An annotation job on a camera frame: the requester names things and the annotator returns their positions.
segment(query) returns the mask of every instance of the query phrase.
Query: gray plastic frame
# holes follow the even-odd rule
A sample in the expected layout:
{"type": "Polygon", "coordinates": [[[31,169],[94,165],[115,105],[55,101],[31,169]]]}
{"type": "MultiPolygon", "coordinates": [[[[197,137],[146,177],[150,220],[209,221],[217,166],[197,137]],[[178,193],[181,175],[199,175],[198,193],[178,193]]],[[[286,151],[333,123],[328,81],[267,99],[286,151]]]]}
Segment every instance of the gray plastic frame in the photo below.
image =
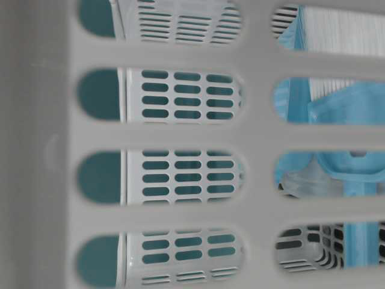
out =
{"type": "MultiPolygon", "coordinates": [[[[79,24],[76,0],[1,2],[0,287],[90,288],[76,272],[79,248],[90,238],[225,225],[242,237],[246,252],[245,264],[226,282],[228,288],[383,288],[381,267],[286,274],[274,258],[274,243],[293,226],[384,220],[385,199],[287,199],[273,186],[272,172],[278,156],[290,149],[385,149],[385,128],[290,125],[276,116],[271,92],[288,76],[384,81],[385,60],[284,51],[272,36],[270,20],[285,3],[236,2],[244,18],[242,33],[220,49],[92,36],[79,24]],[[76,97],[81,76],[98,67],[122,66],[232,74],[244,88],[244,109],[223,126],[121,124],[86,116],[76,97]],[[122,208],[81,196],[76,172],[87,155],[154,145],[230,150],[241,157],[247,181],[239,197],[225,204],[122,208]]],[[[385,14],[382,0],[299,4],[385,14]]],[[[222,287],[220,282],[191,285],[222,287]]]]}

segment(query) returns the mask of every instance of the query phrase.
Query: dark teal background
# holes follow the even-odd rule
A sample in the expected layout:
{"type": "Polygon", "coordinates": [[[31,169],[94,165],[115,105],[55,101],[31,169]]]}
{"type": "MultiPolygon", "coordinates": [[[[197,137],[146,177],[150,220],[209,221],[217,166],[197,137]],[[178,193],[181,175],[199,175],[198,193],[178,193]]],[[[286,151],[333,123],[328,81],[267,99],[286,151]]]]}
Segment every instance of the dark teal background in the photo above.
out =
{"type": "Polygon", "coordinates": [[[115,287],[118,236],[98,237],[79,252],[77,267],[83,280],[96,287],[115,287]]]}
{"type": "Polygon", "coordinates": [[[111,5],[108,0],[82,0],[79,18],[83,27],[102,37],[115,37],[111,5]]]}
{"type": "Polygon", "coordinates": [[[78,171],[81,192],[100,203],[120,202],[120,152],[102,152],[88,157],[78,171]]]}

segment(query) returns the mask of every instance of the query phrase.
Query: light blue cloth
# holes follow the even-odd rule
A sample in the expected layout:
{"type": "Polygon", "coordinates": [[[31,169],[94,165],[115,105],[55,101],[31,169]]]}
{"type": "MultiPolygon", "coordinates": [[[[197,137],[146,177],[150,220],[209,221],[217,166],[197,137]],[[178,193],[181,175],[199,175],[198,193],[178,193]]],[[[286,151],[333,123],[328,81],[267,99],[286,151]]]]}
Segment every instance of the light blue cloth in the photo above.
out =
{"type": "MultiPolygon", "coordinates": [[[[297,17],[279,37],[279,43],[286,49],[304,50],[301,18],[297,17]]],[[[307,104],[310,102],[308,78],[283,80],[274,91],[274,107],[278,115],[287,122],[307,123],[307,104]]],[[[307,167],[312,153],[296,152],[280,157],[274,171],[276,185],[286,172],[299,172],[307,167]]]]}
{"type": "MultiPolygon", "coordinates": [[[[385,84],[357,82],[308,104],[309,122],[338,125],[384,125],[385,84]]],[[[334,179],[344,181],[345,197],[375,196],[385,180],[385,153],[319,152],[318,163],[334,179]]],[[[378,223],[344,224],[346,267],[377,266],[378,223]]]]}

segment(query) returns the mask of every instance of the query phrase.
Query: plastic laundry basket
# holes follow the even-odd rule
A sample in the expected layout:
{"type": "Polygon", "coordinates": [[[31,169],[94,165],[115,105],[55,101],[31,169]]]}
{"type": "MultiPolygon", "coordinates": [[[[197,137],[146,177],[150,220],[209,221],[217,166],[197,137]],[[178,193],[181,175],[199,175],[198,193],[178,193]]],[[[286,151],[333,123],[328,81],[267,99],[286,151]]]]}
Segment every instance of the plastic laundry basket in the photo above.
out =
{"type": "MultiPolygon", "coordinates": [[[[79,253],[111,234],[120,236],[117,283],[128,287],[383,287],[380,268],[285,272],[343,267],[339,224],[385,219],[381,197],[293,199],[277,192],[272,177],[288,149],[382,149],[382,128],[288,125],[271,103],[280,79],[381,80],[383,60],[280,49],[274,36],[296,15],[295,7],[274,15],[280,0],[112,1],[119,41],[84,29],[81,0],[3,2],[0,287],[92,288],[78,272],[79,253]],[[119,70],[121,123],[94,119],[79,105],[79,82],[101,67],[119,70]],[[82,162],[103,151],[122,155],[121,206],[91,202],[79,188],[82,162]],[[154,161],[160,164],[146,163],[154,161]],[[187,169],[176,167],[184,161],[187,169]],[[180,172],[202,179],[179,184],[180,172]],[[219,172],[233,178],[207,179],[219,172]],[[154,174],[167,175],[167,185],[143,180],[154,174]],[[226,242],[215,243],[219,235],[226,242]],[[183,238],[191,246],[180,247],[183,238]],[[195,251],[202,257],[194,259],[195,251]]],[[[376,0],[319,5],[385,12],[376,0]]],[[[380,262],[383,232],[380,224],[380,262]]]]}

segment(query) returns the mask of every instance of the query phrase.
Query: blue plastic object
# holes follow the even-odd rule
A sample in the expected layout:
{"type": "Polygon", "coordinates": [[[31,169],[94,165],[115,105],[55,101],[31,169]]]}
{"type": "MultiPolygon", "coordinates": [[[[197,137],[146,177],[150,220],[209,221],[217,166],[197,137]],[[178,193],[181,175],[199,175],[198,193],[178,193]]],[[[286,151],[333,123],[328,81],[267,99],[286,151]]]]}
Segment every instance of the blue plastic object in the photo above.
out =
{"type": "MultiPolygon", "coordinates": [[[[358,82],[308,105],[310,123],[385,124],[385,85],[358,82]]],[[[318,163],[335,179],[344,181],[344,195],[374,196],[385,180],[385,153],[320,152],[318,163]]],[[[378,265],[378,223],[345,224],[347,267],[378,265]]]]}
{"type": "MultiPolygon", "coordinates": [[[[301,18],[297,17],[279,37],[279,43],[287,49],[304,50],[301,18]]],[[[310,102],[308,78],[290,78],[282,81],[274,92],[274,106],[282,119],[291,123],[307,123],[307,104],[310,102]]],[[[279,159],[274,172],[278,185],[286,172],[299,172],[312,159],[310,152],[285,154],[279,159]]]]}

